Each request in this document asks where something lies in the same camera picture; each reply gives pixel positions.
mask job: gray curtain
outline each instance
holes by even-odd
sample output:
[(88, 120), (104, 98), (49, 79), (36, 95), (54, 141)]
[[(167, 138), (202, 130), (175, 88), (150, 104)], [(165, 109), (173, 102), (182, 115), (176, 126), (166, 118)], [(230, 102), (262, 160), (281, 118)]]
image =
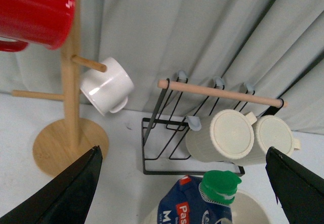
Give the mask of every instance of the gray curtain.
[[(151, 112), (157, 81), (184, 70), (189, 83), (212, 86), (218, 76), (227, 90), (249, 83), (258, 96), (282, 97), (289, 106), (278, 116), (293, 130), (324, 134), (323, 11), (324, 0), (82, 0), (81, 55), (120, 62), (136, 88), (130, 110)], [(30, 45), (0, 53), (0, 64), (2, 93), (61, 92), (59, 51)], [(191, 114), (204, 97), (183, 99), (176, 115)], [(220, 100), (215, 112), (236, 104)], [(266, 108), (248, 103), (242, 112)]]

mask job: container lid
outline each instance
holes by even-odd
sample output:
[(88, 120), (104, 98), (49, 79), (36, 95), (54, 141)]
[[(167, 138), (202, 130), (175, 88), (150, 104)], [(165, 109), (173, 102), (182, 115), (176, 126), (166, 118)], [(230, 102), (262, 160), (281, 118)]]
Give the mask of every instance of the container lid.
[(201, 190), (213, 201), (229, 205), (235, 199), (237, 185), (242, 180), (231, 171), (212, 170), (204, 174)]
[(251, 122), (232, 109), (222, 110), (213, 117), (210, 136), (216, 150), (229, 159), (247, 156), (254, 143)]

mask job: wooden peg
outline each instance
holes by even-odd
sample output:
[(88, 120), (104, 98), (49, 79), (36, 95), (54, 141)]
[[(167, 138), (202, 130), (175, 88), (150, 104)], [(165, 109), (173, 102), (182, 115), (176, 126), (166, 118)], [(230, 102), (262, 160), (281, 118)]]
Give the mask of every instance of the wooden peg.
[(11, 95), (14, 97), (24, 97), (24, 98), (34, 98), (34, 99), (49, 99), (49, 100), (57, 100), (63, 101), (64, 96), (62, 94), (47, 94), (47, 93), (39, 93), (39, 92), (29, 92), (29, 91), (21, 91), (21, 90), (13, 90)]
[(87, 66), (89, 68), (95, 69), (100, 72), (105, 72), (107, 70), (107, 66), (96, 61), (88, 60), (82, 58), (80, 56), (74, 55), (72, 56), (72, 61), (78, 63), (79, 65)]

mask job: mug handle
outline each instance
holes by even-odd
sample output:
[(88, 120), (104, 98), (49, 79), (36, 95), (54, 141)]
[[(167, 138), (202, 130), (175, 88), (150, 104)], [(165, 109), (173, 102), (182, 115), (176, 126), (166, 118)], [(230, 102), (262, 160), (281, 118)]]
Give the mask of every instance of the mug handle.
[(126, 96), (126, 98), (120, 102), (120, 104), (116, 105), (115, 107), (113, 107), (111, 110), (109, 110), (110, 113), (117, 113), (118, 111), (120, 111), (121, 109), (123, 109), (123, 107), (125, 107), (125, 105), (128, 102), (128, 96)]
[(28, 43), (24, 41), (2, 41), (0, 40), (0, 51), (18, 52), (27, 47)]
[(251, 124), (254, 124), (255, 122), (257, 122), (257, 117), (254, 115), (253, 112), (250, 112), (250, 113), (247, 113), (245, 115), (245, 117), (248, 119), (248, 121), (251, 123)]
[(302, 144), (300, 143), (300, 140), (294, 138), (294, 150), (300, 150), (301, 148), (302, 148)]

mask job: bottle cap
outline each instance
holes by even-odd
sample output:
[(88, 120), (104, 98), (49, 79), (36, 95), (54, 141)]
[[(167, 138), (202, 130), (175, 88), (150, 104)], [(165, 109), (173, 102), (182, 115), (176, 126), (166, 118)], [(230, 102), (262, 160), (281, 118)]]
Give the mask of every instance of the bottle cap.
[(204, 174), (201, 190), (213, 201), (229, 205), (235, 199), (237, 185), (242, 180), (231, 171), (212, 170)]

